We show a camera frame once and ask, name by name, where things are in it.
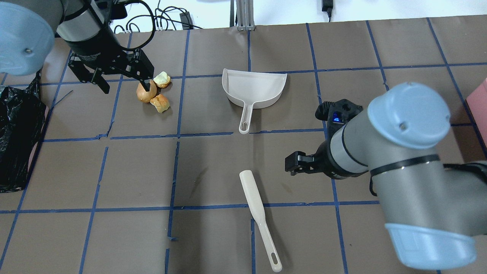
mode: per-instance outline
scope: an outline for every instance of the pink object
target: pink object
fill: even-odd
[[[477,123],[484,143],[487,143],[487,79],[467,97],[467,103]]]

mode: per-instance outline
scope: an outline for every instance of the food item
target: food item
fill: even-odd
[[[150,103],[155,106],[159,113],[166,111],[170,107],[169,100],[162,94],[152,98]]]
[[[147,92],[141,83],[137,86],[137,98],[139,101],[144,103],[149,103],[152,98],[155,97],[157,94],[157,87],[155,86],[154,81],[150,80],[150,89]]]
[[[169,83],[171,83],[171,76],[169,76],[165,71],[163,71],[154,78],[154,82],[158,87],[166,88],[169,85]]]

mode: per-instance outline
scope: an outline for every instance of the blue joint cap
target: blue joint cap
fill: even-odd
[[[475,261],[472,237],[426,227],[387,223],[397,257],[408,267],[422,270],[452,269]]]
[[[408,82],[395,86],[369,104],[367,115],[386,139],[412,149],[427,149],[450,129],[450,111],[428,86]]]
[[[0,72],[32,74],[53,46],[53,30],[39,14],[0,1]]]

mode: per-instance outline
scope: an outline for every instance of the stain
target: stain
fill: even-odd
[[[282,188],[284,188],[284,190],[286,190],[286,192],[288,192],[289,194],[292,194],[292,193],[293,193],[293,191],[291,190],[291,188],[290,188],[288,185],[286,185],[286,184],[284,184],[284,183],[281,183],[281,186],[282,186]]]
[[[189,198],[193,197],[193,195],[196,193],[196,189],[198,186],[201,184],[201,181],[203,180],[203,176],[205,176],[205,173],[208,171],[208,167],[205,167],[196,177],[194,180],[194,186],[193,189],[191,190],[191,194],[189,195]]]

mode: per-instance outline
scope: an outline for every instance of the trash bag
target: trash bag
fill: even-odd
[[[0,86],[0,193],[23,190],[29,158],[41,137],[46,105],[40,70],[26,89]]]

